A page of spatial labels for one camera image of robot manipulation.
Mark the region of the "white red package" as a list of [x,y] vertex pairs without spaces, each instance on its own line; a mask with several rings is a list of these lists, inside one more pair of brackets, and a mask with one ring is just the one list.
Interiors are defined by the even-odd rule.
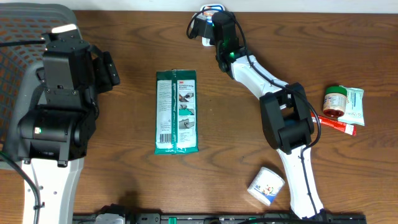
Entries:
[[157,155],[198,152],[197,73],[156,73],[155,151]]

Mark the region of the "green lid white jar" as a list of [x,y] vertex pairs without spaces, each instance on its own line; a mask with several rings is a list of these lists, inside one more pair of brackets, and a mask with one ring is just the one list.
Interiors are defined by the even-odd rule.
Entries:
[[333,118],[342,117],[346,111],[347,94],[342,86],[328,87],[323,100],[323,114]]

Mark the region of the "red coffee stick sachet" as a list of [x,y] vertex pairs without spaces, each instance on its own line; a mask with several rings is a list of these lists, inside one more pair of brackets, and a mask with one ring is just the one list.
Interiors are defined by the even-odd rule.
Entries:
[[339,130],[343,133],[349,134],[351,136],[356,135],[356,127],[352,124],[347,124],[344,122],[340,122],[337,120],[332,120],[323,116],[318,116],[318,119],[320,121],[320,124],[329,126],[333,129]]

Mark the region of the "white blue labelled jar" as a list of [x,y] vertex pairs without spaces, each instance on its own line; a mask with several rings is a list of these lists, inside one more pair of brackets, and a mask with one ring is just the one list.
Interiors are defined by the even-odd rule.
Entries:
[[247,192],[264,205],[270,206],[284,185],[283,178],[274,171],[261,167]]

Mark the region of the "teal white snack packet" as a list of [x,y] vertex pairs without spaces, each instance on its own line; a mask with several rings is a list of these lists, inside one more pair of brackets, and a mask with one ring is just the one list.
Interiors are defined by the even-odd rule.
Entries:
[[364,126],[363,95],[364,90],[360,88],[349,88],[342,86],[347,91],[347,102],[345,114],[338,121],[347,124],[358,124]]

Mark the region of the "small orange carton box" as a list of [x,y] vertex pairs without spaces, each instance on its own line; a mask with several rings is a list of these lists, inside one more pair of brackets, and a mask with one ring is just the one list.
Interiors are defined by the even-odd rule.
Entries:
[[205,6],[203,8],[203,15],[206,17],[212,17],[213,14],[223,10],[223,7],[220,6]]

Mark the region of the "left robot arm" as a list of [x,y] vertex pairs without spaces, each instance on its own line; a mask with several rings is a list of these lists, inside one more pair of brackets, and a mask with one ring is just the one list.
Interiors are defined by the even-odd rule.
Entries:
[[100,114],[98,95],[119,85],[109,52],[80,31],[45,36],[40,81],[17,121],[18,155],[26,175],[24,223],[71,223],[88,141]]

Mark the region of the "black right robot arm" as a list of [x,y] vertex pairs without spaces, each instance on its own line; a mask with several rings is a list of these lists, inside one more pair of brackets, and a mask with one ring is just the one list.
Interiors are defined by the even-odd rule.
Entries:
[[210,40],[222,72],[244,85],[259,100],[266,141],[282,159],[290,189],[290,207],[300,219],[319,220],[323,204],[318,196],[310,160],[320,140],[317,113],[299,83],[289,84],[268,72],[248,49],[242,27],[232,12],[205,10],[188,24],[187,37]]

